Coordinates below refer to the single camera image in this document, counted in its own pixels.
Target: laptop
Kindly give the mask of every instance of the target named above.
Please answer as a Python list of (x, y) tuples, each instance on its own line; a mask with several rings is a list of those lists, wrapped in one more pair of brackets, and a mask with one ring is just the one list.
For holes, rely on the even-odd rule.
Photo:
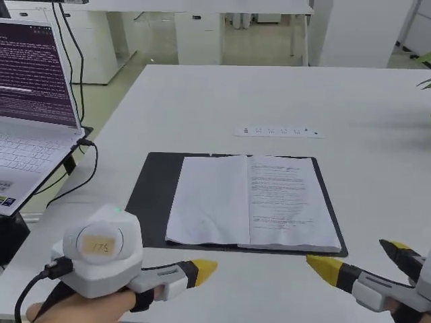
[(0, 215), (19, 210), (84, 136), (52, 25), (0, 19)]

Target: green plant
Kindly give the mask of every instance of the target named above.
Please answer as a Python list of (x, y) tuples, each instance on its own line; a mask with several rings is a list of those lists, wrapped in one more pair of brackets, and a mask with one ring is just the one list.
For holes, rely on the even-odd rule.
[[(419, 58), (417, 59), (417, 61), (418, 61), (419, 63), (425, 63), (425, 62), (429, 62), (429, 61), (431, 61), (431, 52), (429, 52), (429, 53), (427, 53), (427, 54), (425, 54), (425, 55), (423, 55), (423, 56), (419, 57)], [(423, 82), (420, 82), (420, 83), (418, 84), (418, 86), (421, 86), (421, 85), (425, 85), (425, 87), (423, 87), (422, 89), (431, 89), (431, 79), (427, 79), (427, 80), (425, 80), (425, 81), (423, 81)]]

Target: paper page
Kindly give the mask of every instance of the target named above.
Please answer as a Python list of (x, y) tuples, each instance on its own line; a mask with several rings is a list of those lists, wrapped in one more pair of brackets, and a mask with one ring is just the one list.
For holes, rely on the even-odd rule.
[(166, 239), (249, 244), (247, 157), (186, 157)]
[(248, 159), (252, 245), (341, 249), (312, 160)]

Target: black strap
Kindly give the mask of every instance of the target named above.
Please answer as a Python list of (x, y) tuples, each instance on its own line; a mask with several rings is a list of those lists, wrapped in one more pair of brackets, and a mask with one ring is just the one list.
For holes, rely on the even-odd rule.
[[(52, 291), (52, 293), (48, 296), (46, 301), (43, 303), (40, 308), (38, 315), (36, 316), (37, 320), (43, 314), (47, 313), (53, 306), (68, 299), (69, 297), (75, 295), (76, 292), (64, 284), (64, 282), (60, 282)], [(150, 308), (150, 305), (154, 301), (154, 290), (146, 291), (142, 294), (136, 294), (136, 305), (130, 312), (143, 312)]]
[(37, 320), (43, 314), (47, 313), (54, 305), (68, 299), (69, 297), (73, 296), (75, 293), (76, 292), (72, 288), (70, 288), (69, 286), (64, 284), (64, 282), (61, 281), (54, 288), (51, 294), (49, 294), (48, 298), (40, 308), (35, 320)]
[(142, 294), (136, 294), (136, 305), (130, 310), (132, 313), (144, 312), (150, 308), (154, 301), (154, 289), (146, 291)]
[(424, 313), (419, 313), (405, 304), (400, 304), (391, 315), (395, 323), (420, 323)]

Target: laptop sticker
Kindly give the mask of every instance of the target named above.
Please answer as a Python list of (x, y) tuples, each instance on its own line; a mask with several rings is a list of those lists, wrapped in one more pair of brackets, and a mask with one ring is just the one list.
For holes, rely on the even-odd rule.
[(1, 203), (4, 207), (11, 207), (15, 203), (15, 199), (11, 199), (10, 197), (6, 199), (3, 203)]

